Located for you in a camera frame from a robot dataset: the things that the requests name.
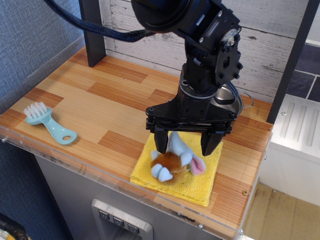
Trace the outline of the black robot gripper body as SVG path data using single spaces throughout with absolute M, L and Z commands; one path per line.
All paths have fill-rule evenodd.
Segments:
M 155 133 L 155 129 L 164 129 L 198 133 L 221 131 L 225 135 L 230 134 L 237 114 L 211 104 L 221 87 L 199 92 L 185 79 L 181 79 L 174 99 L 146 109 L 146 129 L 151 133 Z

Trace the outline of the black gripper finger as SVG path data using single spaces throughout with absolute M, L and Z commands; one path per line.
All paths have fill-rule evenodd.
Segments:
M 212 154 L 212 152 L 217 148 L 224 136 L 224 131 L 217 131 L 214 133 L 210 133 L 207 131 L 202 132 L 200 140 L 202 155 L 209 156 L 210 154 Z
M 154 131 L 154 142 L 156 146 L 156 150 L 164 154 L 167 150 L 168 146 L 168 131 L 162 128 L 156 128 Z

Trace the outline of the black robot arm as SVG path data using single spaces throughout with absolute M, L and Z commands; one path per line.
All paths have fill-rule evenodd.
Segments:
M 239 19 L 219 0 L 134 0 L 131 5 L 146 30 L 172 32 L 185 41 L 177 95 L 146 110 L 146 127 L 154 134 L 156 149 L 167 150 L 170 131 L 198 132 L 202 154 L 210 155 L 237 118 L 211 101 L 243 68 Z

